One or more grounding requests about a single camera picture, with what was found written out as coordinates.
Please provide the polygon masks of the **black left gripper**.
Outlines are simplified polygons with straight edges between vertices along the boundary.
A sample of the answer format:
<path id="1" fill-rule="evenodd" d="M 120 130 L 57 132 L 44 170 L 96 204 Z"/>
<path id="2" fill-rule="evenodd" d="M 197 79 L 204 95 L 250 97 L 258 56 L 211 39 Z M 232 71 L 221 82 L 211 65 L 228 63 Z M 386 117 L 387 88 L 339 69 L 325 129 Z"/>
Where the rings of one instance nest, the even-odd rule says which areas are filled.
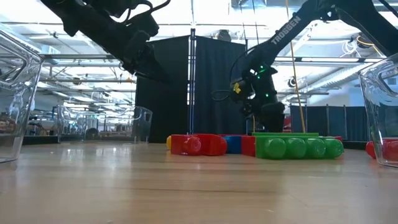
<path id="1" fill-rule="evenodd" d="M 124 47 L 122 68 L 129 72 L 137 72 L 138 77 L 168 83 L 170 76 L 155 59 L 154 48 L 147 42 L 158 34 L 159 26 L 151 13 L 143 12 L 124 22 L 129 36 Z"/>

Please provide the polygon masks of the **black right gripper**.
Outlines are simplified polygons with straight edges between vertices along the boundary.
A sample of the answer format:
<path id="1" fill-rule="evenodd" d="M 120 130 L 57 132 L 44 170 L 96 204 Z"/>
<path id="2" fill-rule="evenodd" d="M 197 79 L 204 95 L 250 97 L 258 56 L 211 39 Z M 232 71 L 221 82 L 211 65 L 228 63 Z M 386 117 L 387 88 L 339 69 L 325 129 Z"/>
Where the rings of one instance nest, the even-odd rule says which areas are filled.
<path id="1" fill-rule="evenodd" d="M 260 63 L 242 72 L 241 78 L 230 84 L 230 98 L 242 103 L 240 112 L 245 117 L 261 120 L 271 133 L 281 133 L 284 127 L 285 106 L 277 99 L 272 76 L 277 70 Z"/>

